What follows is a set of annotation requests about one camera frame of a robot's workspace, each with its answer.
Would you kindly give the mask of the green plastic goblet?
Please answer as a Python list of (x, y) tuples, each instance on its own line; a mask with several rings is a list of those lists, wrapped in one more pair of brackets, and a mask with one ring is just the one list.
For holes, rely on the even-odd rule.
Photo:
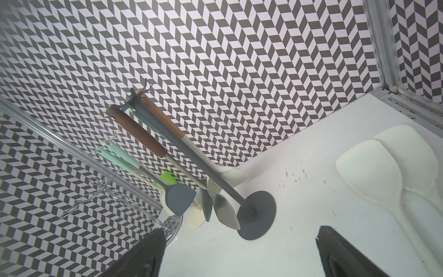
[(169, 185), (175, 185), (178, 183), (176, 177), (170, 171), (164, 171), (159, 178)]

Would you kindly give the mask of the cream spatula wooden handle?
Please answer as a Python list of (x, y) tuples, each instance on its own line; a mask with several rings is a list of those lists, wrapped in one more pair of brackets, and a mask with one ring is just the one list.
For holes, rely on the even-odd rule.
[(394, 216), (430, 276), (441, 277), (443, 267), (402, 210), (403, 178), (388, 150), (379, 141), (369, 139), (343, 153), (336, 168), (357, 194)]
[(373, 138), (388, 150), (399, 165), (403, 189), (421, 196), (442, 214), (443, 198), (437, 189), (439, 163), (423, 137), (408, 125), (398, 125)]

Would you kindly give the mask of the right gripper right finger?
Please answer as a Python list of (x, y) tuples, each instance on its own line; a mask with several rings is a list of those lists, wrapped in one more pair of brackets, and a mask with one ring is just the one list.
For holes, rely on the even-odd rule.
[(316, 244), (327, 277), (387, 276), (331, 226), (320, 227)]

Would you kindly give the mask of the dark grey utensil rack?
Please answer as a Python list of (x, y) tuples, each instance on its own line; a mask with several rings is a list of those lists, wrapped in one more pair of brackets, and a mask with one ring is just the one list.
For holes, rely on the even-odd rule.
[(141, 118), (148, 120), (158, 131), (183, 152), (204, 174), (216, 182), (221, 188), (218, 192), (223, 195), (232, 205), (241, 228), (238, 234), (245, 240), (256, 240), (262, 237), (272, 226), (276, 215), (276, 203), (274, 198), (265, 191), (258, 191), (247, 198), (243, 198), (227, 181), (225, 181), (214, 169), (212, 169), (192, 148), (186, 145), (173, 131), (156, 117), (153, 112), (146, 108), (141, 98), (130, 93), (120, 107), (122, 111), (132, 109), (140, 113)]

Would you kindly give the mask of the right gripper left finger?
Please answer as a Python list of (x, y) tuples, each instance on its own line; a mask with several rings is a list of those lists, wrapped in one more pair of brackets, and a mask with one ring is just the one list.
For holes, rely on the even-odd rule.
[(166, 250), (162, 229), (153, 229), (100, 277), (158, 277)]

